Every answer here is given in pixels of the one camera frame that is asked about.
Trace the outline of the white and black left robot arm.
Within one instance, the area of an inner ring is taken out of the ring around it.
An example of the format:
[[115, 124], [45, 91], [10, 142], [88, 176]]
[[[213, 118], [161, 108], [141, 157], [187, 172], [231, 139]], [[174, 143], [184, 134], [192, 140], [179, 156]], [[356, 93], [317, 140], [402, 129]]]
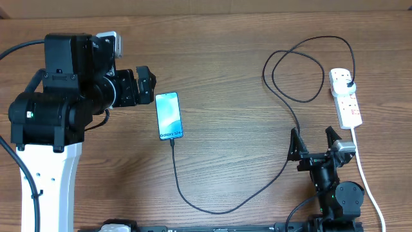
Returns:
[[75, 177], [85, 133], [96, 115], [154, 101], [146, 66], [117, 70], [115, 32], [48, 34], [45, 66], [8, 109], [12, 156], [19, 163], [23, 231], [72, 231]]

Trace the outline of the blue Galaxy smartphone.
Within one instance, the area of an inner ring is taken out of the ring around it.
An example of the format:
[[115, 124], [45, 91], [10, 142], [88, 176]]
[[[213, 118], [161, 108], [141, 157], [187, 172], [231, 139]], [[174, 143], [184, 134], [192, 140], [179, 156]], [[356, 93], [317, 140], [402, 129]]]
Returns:
[[160, 140], [183, 137], [180, 104], [176, 92], [155, 96], [158, 132]]

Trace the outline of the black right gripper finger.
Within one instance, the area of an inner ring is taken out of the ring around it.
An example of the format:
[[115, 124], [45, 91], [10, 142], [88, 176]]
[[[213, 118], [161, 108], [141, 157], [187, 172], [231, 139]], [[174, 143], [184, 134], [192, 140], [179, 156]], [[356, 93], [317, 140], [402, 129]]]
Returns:
[[335, 132], [335, 130], [329, 126], [325, 129], [326, 133], [326, 138], [328, 141], [328, 148], [331, 149], [333, 146], [333, 143], [337, 140], [341, 140], [342, 138]]
[[292, 128], [287, 160], [299, 161], [305, 159], [307, 155], [308, 150], [303, 139], [300, 136], [300, 133], [298, 132], [297, 128]]

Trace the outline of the white charger plug adapter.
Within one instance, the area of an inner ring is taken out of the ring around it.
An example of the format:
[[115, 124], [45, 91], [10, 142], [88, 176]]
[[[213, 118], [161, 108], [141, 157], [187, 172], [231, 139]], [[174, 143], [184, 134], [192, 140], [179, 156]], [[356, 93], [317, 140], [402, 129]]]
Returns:
[[331, 83], [331, 93], [334, 97], [343, 97], [356, 92], [357, 86], [349, 80], [335, 80]]

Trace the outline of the white power strip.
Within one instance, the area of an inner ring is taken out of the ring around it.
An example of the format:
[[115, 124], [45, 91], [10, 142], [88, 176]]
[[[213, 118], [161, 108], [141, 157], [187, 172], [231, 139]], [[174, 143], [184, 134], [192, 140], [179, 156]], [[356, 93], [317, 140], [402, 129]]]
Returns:
[[[333, 79], [352, 81], [350, 71], [344, 68], [331, 69], [328, 76], [330, 89]], [[355, 93], [343, 97], [333, 97], [333, 99], [341, 129], [350, 130], [362, 124], [359, 104]]]

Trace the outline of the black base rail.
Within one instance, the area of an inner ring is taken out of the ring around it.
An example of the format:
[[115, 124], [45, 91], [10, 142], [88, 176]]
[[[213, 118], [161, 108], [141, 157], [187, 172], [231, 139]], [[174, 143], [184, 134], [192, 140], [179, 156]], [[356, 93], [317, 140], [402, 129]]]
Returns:
[[304, 232], [304, 231], [332, 231], [332, 232], [363, 232], [361, 222], [354, 224], [332, 224], [326, 222], [324, 227], [316, 229], [308, 222], [289, 222], [285, 228], [284, 222], [276, 222], [273, 225], [250, 225], [250, 226], [195, 226], [195, 227], [166, 227], [166, 226], [138, 226], [132, 220], [110, 219], [100, 227], [83, 228], [79, 232], [99, 231], [132, 231], [132, 232]]

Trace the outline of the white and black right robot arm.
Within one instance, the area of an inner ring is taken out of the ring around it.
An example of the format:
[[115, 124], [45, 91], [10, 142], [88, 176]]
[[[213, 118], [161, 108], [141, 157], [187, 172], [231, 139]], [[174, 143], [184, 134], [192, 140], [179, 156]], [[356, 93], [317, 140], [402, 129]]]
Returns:
[[[315, 186], [315, 195], [296, 206], [286, 219], [284, 230], [294, 228], [306, 232], [361, 232], [362, 223], [356, 219], [361, 215], [364, 188], [352, 181], [340, 181], [337, 169], [349, 163], [355, 156], [353, 142], [342, 140], [330, 126], [325, 129], [328, 150], [310, 153], [297, 128], [291, 130], [288, 161], [298, 161], [297, 170], [307, 171]], [[313, 199], [319, 201], [321, 212], [310, 215], [305, 222], [290, 225], [293, 214]]]

